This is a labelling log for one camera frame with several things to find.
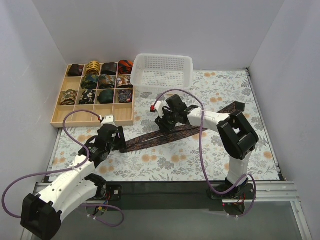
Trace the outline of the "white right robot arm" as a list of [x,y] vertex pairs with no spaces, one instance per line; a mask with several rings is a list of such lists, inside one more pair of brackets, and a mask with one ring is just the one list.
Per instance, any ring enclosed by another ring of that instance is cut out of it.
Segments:
[[187,106],[179,95],[167,98],[166,102],[158,99],[151,105],[150,111],[157,113],[155,123],[162,132],[171,132],[177,124],[199,127],[199,135],[204,129],[219,134],[225,151],[229,155],[229,170],[225,178],[226,190],[218,191],[212,186],[207,176],[202,139],[199,140],[199,157],[204,178],[210,190],[218,196],[228,195],[237,199],[245,192],[248,182],[248,164],[259,137],[244,114],[236,110],[233,113],[217,113],[204,110],[204,105]]

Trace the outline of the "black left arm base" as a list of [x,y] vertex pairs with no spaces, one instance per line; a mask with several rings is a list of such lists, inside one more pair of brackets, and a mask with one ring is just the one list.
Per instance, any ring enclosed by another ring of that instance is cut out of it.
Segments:
[[[121,200],[122,194],[122,186],[119,184],[111,184],[106,185],[104,188],[98,189],[97,194],[90,198],[89,201],[92,202],[93,205],[109,205],[113,204],[116,201]],[[94,217],[103,216],[108,210],[109,207],[105,206],[96,206],[96,207],[85,207],[87,213],[89,215],[93,215]]]

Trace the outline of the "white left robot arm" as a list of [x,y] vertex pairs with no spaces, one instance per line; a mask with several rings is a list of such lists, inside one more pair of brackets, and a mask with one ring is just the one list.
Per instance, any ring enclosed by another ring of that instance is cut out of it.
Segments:
[[80,149],[70,167],[38,194],[28,194],[22,202],[20,224],[42,240],[51,240],[63,220],[84,202],[101,200],[107,182],[95,169],[113,150],[126,145],[123,127],[103,125]]

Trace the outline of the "brown paisley patterned tie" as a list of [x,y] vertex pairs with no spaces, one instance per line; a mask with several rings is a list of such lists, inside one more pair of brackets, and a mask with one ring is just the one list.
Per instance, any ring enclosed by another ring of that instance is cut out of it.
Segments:
[[[244,110],[245,104],[235,101],[217,113],[231,114],[235,111],[241,111],[243,113]],[[160,130],[158,130],[126,141],[125,153],[161,146],[199,133],[199,127],[178,123],[171,132],[160,132]]]

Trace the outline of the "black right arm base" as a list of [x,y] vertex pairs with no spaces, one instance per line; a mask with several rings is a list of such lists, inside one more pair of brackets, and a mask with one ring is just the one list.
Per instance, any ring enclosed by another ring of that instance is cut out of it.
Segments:
[[206,195],[212,201],[209,211],[239,217],[246,212],[245,201],[254,199],[255,189],[253,184],[247,183],[235,187],[226,194],[217,194],[208,188]]

